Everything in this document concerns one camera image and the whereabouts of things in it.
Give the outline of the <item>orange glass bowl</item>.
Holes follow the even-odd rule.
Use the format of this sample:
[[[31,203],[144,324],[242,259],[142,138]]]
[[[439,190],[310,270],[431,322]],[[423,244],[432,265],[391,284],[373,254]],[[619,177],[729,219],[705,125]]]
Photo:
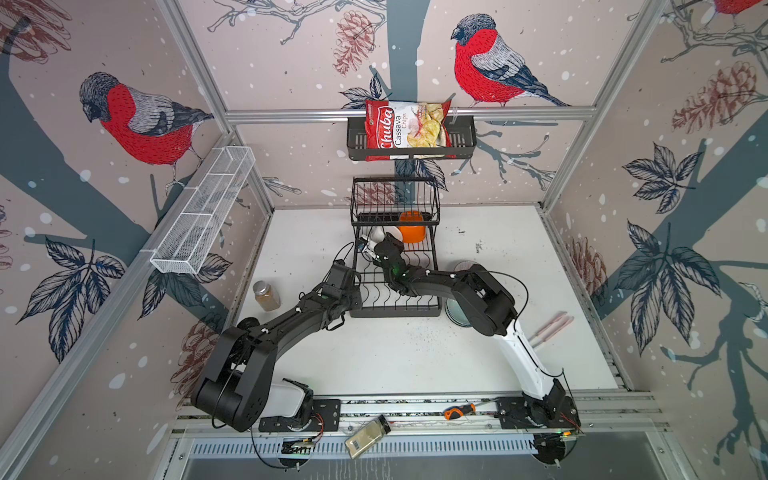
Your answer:
[[[426,238],[426,226],[421,212],[408,211],[400,214],[398,230],[405,244],[417,244]]]

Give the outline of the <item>white ceramic bowl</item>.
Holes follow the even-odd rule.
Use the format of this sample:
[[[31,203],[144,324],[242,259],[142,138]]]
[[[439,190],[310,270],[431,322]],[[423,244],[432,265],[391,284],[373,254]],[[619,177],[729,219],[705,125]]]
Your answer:
[[[385,240],[387,231],[383,226],[373,226],[368,233],[368,240],[379,243]]]

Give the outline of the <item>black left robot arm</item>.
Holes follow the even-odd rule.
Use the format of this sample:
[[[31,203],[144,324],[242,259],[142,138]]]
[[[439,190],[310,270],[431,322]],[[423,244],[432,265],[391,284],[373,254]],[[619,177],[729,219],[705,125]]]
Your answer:
[[[267,406],[278,359],[360,305],[357,272],[333,262],[321,283],[274,320],[261,325],[247,318],[245,327],[223,331],[192,389],[191,404],[238,432],[249,429]]]

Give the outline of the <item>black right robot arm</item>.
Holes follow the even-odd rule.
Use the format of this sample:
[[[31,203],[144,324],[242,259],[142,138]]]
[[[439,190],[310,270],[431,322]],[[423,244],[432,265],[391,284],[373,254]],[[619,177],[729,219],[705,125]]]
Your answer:
[[[554,420],[569,409],[567,389],[540,363],[519,324],[520,312],[511,293],[485,267],[474,264],[459,271],[410,265],[404,245],[387,233],[366,247],[388,287],[402,296],[435,296],[455,301],[478,333],[500,338],[499,345],[522,387],[528,416],[536,424]]]

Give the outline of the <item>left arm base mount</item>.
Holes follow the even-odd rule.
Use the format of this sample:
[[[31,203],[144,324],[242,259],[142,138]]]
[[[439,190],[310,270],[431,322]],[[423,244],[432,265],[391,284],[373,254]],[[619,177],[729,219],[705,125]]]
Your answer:
[[[308,385],[284,378],[271,385],[256,426],[260,433],[336,432],[340,416],[339,399],[316,397]]]

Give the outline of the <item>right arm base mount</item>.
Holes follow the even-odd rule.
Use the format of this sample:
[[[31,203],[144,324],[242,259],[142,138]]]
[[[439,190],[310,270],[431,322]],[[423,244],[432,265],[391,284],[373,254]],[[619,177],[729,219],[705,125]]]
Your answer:
[[[544,465],[560,466],[583,433],[570,391],[554,379],[542,399],[521,393],[498,397],[496,415],[503,430],[533,430],[533,457]]]

